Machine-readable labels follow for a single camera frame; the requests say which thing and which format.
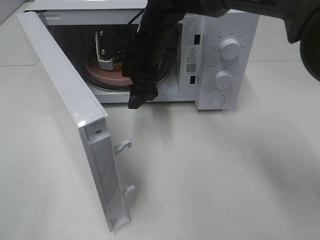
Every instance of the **microwave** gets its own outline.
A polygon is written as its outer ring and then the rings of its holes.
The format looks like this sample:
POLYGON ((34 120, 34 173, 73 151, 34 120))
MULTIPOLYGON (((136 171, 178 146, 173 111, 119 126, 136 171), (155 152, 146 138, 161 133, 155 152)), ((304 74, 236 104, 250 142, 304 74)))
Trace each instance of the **microwave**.
MULTIPOLYGON (((124 198, 135 186, 120 188, 116 155, 132 143, 113 146, 101 104, 127 103, 131 82, 121 71, 104 69, 108 60, 100 54, 99 36, 116 38, 110 30, 128 28, 146 5, 147 0, 35 0, 18 15, 66 143, 89 163, 111 232, 129 221, 124 198)), ((129 28, 138 29, 139 21, 129 28)), ((163 54, 154 101, 233 109, 258 21, 256 14, 235 10, 220 18, 187 14, 163 54)))

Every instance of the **qr code sticker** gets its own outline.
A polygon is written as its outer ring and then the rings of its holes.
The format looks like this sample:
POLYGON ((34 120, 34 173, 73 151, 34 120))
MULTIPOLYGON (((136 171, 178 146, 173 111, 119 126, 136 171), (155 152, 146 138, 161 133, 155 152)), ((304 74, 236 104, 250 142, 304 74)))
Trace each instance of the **qr code sticker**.
POLYGON ((187 64, 186 65, 186 73, 195 73, 197 69, 197 64, 187 64))

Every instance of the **sticker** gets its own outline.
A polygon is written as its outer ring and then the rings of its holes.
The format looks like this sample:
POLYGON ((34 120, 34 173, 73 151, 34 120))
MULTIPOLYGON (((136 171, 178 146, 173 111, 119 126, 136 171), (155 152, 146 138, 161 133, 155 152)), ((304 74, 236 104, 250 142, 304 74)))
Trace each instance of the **sticker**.
POLYGON ((185 47, 186 74, 195 74, 198 71, 201 49, 201 45, 189 45, 185 47))

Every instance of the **open microwave door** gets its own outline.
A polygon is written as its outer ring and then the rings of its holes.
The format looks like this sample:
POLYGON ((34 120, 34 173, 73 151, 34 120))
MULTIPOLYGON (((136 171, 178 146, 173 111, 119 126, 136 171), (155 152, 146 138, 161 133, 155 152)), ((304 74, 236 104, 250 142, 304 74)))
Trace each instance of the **open microwave door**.
POLYGON ((115 155, 125 147, 125 141, 113 147, 107 128, 107 112, 75 70, 46 26, 35 12, 18 15, 35 67, 51 103, 56 121, 72 150, 79 146, 89 163, 96 190, 109 230, 126 223, 124 196, 134 186, 120 189, 115 155))

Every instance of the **robotic arm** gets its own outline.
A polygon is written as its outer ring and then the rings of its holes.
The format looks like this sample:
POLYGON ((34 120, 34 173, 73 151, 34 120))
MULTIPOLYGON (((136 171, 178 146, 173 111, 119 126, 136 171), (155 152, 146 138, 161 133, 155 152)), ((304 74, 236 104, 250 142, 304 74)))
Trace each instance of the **robotic arm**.
POLYGON ((218 18, 229 9, 283 19, 288 41, 301 41, 303 63, 320 81, 320 0, 148 0, 131 45, 121 53, 122 74, 133 82, 128 107, 158 96, 162 54, 186 13, 218 18))

